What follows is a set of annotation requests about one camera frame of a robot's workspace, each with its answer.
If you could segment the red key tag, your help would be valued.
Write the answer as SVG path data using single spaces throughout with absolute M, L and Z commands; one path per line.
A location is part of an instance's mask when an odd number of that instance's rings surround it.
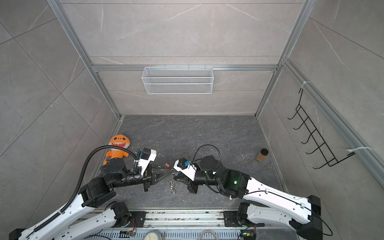
M 172 168 L 172 166 L 171 166 L 170 164 L 168 164 L 168 163 L 164 163 L 164 166 L 165 166 L 167 169 L 171 169 L 171 168 Z

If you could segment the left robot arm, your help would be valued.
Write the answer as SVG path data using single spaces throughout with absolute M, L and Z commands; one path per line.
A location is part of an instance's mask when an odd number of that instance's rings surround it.
M 101 176 L 90 180 L 76 190 L 70 200 L 55 213 L 46 217 L 36 226 L 28 229 L 15 229 L 9 234 L 10 240 L 53 240 L 64 234 L 75 239 L 70 225 L 87 213 L 99 208 L 116 196 L 115 189 L 133 185 L 143 185 L 145 191 L 169 176 L 171 171 L 146 161 L 136 172 L 127 169 L 123 159 L 115 158 L 101 167 Z

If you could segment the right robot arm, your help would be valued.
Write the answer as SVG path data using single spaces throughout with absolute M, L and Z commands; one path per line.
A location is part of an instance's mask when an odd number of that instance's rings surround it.
M 250 175 L 225 168 L 212 155 L 199 163 L 182 158 L 173 168 L 176 181 L 186 184 L 192 194 L 199 186 L 206 186 L 230 199 L 246 200 L 235 217 L 239 225 L 286 225 L 306 240 L 323 239 L 321 200 L 317 196 L 299 197 L 279 191 Z

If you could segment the round gauge dial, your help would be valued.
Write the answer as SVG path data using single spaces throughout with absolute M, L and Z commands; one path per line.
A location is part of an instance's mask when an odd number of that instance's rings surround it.
M 153 230 L 145 234 L 143 240 L 162 240 L 162 235 L 159 231 Z

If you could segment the brown spice bottle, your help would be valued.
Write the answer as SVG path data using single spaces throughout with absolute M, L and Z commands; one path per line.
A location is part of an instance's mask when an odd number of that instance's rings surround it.
M 268 149 L 265 149 L 265 148 L 261 149 L 260 153 L 257 155 L 257 158 L 256 158 L 257 162 L 261 163 L 268 156 L 268 154 L 269 154 Z

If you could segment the aluminium rail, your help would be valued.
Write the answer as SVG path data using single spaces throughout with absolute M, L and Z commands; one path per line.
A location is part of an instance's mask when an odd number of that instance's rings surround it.
M 250 205 L 248 203 L 241 203 L 238 210 L 242 213 L 247 213 L 248 220 L 252 223 L 264 223 L 265 226 L 282 226 L 284 228 L 292 229 L 298 234 L 306 231 L 311 227 L 310 221 L 313 217 L 308 214 L 304 214 L 304 218 L 307 221 L 306 224 L 302 224 L 294 218 L 290 217 L 281 211 L 274 210 L 272 208 L 260 207 Z M 199 211 L 149 211 L 146 214 L 146 219 L 143 228 L 202 228 L 202 227 L 226 227 L 224 222 L 224 211 L 213 210 L 199 210 Z M 116 210 L 108 209 L 92 218 L 85 219 L 83 221 L 77 220 L 74 224 L 70 225 L 70 231 L 75 234 L 76 238 L 82 238 L 87 235 L 96 234 L 99 231 L 111 228 L 116 222 L 118 217 L 122 217 L 130 212 L 118 214 Z M 70 239 L 60 234 L 57 237 L 60 239 Z

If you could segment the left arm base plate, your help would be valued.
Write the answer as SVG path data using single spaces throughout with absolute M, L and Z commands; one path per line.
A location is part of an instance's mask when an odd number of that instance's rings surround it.
M 118 217 L 112 228 L 143 228 L 147 212 L 130 212 L 122 217 Z

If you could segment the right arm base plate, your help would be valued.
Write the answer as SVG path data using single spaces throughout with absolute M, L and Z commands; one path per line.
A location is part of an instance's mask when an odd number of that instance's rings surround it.
M 224 222 L 226 227 L 264 227 L 264 223 L 252 223 L 248 220 L 247 213 L 239 211 L 224 211 Z

